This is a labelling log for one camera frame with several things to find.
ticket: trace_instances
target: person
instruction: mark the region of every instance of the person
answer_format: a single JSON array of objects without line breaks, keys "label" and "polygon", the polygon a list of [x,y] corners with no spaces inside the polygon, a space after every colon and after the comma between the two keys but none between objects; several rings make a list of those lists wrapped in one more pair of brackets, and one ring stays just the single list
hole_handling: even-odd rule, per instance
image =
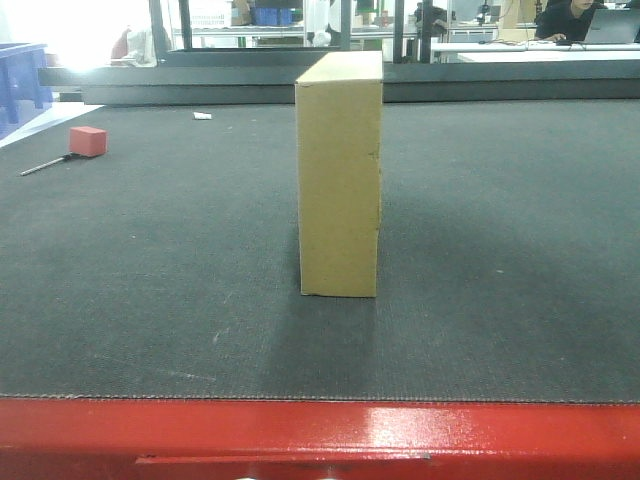
[{"label": "person", "polygon": [[547,6],[536,18],[534,40],[581,42],[599,8],[607,7],[594,0],[565,0]]},{"label": "person", "polygon": [[[640,8],[640,0],[631,0],[624,8]],[[638,35],[636,35],[635,42],[640,43],[640,31],[638,31]]]}]

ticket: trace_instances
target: blue container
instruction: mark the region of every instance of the blue container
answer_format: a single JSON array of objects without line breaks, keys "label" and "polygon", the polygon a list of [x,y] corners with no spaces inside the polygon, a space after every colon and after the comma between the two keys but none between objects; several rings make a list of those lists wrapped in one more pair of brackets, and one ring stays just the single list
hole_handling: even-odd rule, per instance
[{"label": "blue container", "polygon": [[43,44],[0,43],[0,138],[51,107],[51,88],[40,86],[47,66]]},{"label": "blue container", "polygon": [[254,25],[281,26],[293,22],[290,8],[252,8]]}]

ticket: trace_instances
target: dark gray mat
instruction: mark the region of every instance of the dark gray mat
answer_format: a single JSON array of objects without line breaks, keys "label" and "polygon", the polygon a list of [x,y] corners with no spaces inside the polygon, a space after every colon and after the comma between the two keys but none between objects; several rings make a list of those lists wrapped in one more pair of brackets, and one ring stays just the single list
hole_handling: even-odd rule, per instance
[{"label": "dark gray mat", "polygon": [[[386,105],[376,300],[299,294],[294,119],[1,149],[2,394],[640,399],[640,102]],[[17,175],[74,125],[108,154]]]}]

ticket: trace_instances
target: red metal edge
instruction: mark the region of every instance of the red metal edge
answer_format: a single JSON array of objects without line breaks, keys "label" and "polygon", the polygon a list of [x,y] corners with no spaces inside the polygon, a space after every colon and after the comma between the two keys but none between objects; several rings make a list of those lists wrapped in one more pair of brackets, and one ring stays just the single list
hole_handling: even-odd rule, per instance
[{"label": "red metal edge", "polygon": [[640,405],[0,399],[10,480],[640,478]]}]

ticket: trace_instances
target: white table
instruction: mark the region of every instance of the white table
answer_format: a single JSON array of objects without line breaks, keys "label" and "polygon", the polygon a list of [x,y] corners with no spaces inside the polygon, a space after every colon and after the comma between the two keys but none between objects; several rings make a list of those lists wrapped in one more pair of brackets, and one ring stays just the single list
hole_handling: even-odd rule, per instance
[{"label": "white table", "polygon": [[458,54],[463,62],[562,62],[567,60],[640,60],[640,49],[624,50],[524,50],[504,52],[463,52]]}]

